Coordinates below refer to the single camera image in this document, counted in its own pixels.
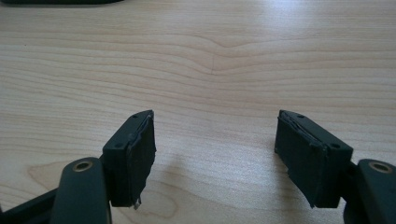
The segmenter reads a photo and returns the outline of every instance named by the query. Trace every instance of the wooden table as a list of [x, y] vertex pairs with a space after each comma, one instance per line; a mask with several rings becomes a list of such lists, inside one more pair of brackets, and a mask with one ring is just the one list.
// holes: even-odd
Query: wooden table
[[274, 153], [305, 114], [396, 164], [396, 2], [125, 0], [0, 7], [0, 204], [58, 186], [132, 114], [155, 112], [143, 204], [114, 223], [343, 223]]

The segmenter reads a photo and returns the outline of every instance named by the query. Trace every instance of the black clamp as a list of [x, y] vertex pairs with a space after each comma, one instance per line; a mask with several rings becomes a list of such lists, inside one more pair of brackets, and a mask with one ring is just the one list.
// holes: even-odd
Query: black clamp
[[350, 161], [353, 148], [311, 119], [279, 112], [275, 152], [311, 207], [335, 208], [346, 200], [346, 224], [396, 223], [396, 167]]

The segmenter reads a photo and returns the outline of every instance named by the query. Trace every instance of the wood grain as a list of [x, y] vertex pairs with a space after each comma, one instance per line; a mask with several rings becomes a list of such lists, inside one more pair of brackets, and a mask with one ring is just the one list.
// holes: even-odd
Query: wood grain
[[0, 204], [58, 185], [133, 113], [158, 148], [114, 223], [342, 223], [274, 154], [279, 109], [396, 160], [396, 2], [125, 0], [0, 6]]

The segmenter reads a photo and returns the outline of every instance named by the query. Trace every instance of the metal rivet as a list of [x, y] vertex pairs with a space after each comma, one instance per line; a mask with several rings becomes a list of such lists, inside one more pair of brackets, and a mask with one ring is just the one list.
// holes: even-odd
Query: metal rivet
[[386, 165], [385, 163], [378, 162], [378, 161], [370, 161], [369, 166], [380, 173], [383, 174], [390, 174], [392, 173], [392, 168]]
[[81, 161], [73, 167], [73, 171], [74, 172], [83, 172], [83, 171], [90, 169], [92, 166], [93, 166], [93, 163], [91, 161]]

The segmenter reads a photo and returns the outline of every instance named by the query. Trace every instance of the black object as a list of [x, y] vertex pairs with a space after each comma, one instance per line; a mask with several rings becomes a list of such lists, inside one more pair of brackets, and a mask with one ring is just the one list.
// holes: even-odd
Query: black object
[[5, 213], [1, 224], [111, 223], [113, 206], [141, 204], [155, 157], [154, 113], [128, 118], [103, 148], [100, 159], [85, 158], [64, 167], [59, 188]]
[[311, 207], [334, 208], [346, 200], [345, 223], [396, 223], [396, 167], [362, 160], [353, 164], [353, 148], [311, 119], [279, 112], [275, 152]]
[[122, 0], [1, 0], [5, 4], [17, 5], [101, 5]]

